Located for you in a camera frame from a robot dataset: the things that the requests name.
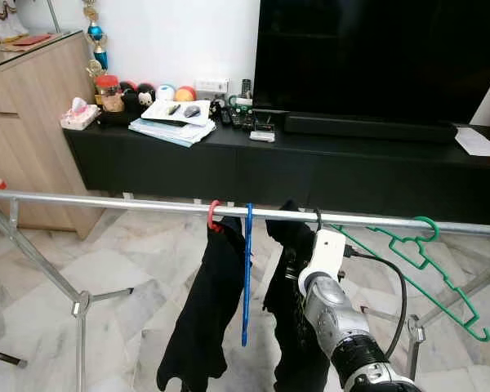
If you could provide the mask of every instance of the white wall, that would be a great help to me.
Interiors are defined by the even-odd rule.
[[[50,29],[44,0],[18,1],[28,28]],[[82,0],[53,0],[63,29],[86,29]],[[109,71],[134,82],[192,85],[198,77],[254,79],[260,0],[97,0]],[[490,125],[490,89],[472,119]]]

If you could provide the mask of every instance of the cable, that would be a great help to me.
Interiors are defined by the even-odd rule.
[[[321,228],[323,227],[323,222],[321,221],[321,211],[319,210],[319,208],[316,207],[314,209],[314,214],[318,216],[318,230],[321,230]]]
[[[405,282],[405,277],[403,276],[403,273],[401,272],[401,270],[398,268],[396,264],[387,261],[385,259],[381,259],[380,257],[377,256],[365,255],[363,253],[359,253],[356,250],[354,250],[350,245],[346,245],[345,257],[351,257],[351,256],[379,261],[380,263],[383,263],[388,267],[390,267],[399,276],[399,281],[401,283],[401,314],[399,315],[398,326],[396,327],[394,337],[392,338],[392,341],[390,342],[390,346],[385,353],[385,357],[387,359],[390,359],[390,356],[394,353],[395,347],[398,345],[399,337],[401,336],[401,332],[403,331],[403,326],[405,324],[405,318],[407,317],[407,284]]]

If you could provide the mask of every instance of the electrical outlet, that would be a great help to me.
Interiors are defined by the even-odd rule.
[[[226,94],[229,90],[229,79],[196,79],[194,87],[197,91],[217,92]]]

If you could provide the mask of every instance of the ball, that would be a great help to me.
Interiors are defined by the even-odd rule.
[[[178,100],[180,102],[196,100],[196,91],[189,86],[180,87],[174,95],[174,100]]]

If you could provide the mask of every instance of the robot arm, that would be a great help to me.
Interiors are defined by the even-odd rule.
[[[337,279],[345,236],[319,230],[309,265],[298,284],[305,296],[305,317],[316,332],[319,346],[332,361],[346,392],[420,391],[399,376],[370,335],[363,314],[354,311]]]

